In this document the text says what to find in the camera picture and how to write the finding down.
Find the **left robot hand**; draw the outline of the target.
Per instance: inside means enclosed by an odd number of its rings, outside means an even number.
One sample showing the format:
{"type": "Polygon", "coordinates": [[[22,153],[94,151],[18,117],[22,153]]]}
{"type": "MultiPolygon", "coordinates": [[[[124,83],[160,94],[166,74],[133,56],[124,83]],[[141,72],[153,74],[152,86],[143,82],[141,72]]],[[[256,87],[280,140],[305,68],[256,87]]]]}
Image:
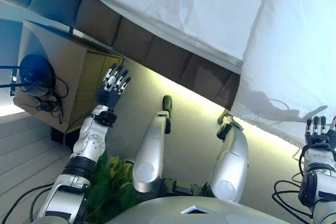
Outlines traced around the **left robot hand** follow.
{"type": "Polygon", "coordinates": [[[130,81],[129,70],[125,69],[123,64],[113,63],[105,72],[98,87],[95,95],[96,104],[113,110],[130,81]]]}

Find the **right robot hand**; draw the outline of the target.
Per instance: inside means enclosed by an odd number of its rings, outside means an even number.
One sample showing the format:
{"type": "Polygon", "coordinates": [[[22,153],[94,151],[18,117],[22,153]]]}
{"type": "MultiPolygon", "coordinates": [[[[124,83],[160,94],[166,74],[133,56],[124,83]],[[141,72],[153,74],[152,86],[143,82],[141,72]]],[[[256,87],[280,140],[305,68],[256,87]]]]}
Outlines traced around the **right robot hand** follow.
{"type": "Polygon", "coordinates": [[[335,119],[327,129],[326,117],[315,116],[307,120],[306,145],[300,158],[304,160],[304,172],[312,170],[335,171],[335,119]]]}

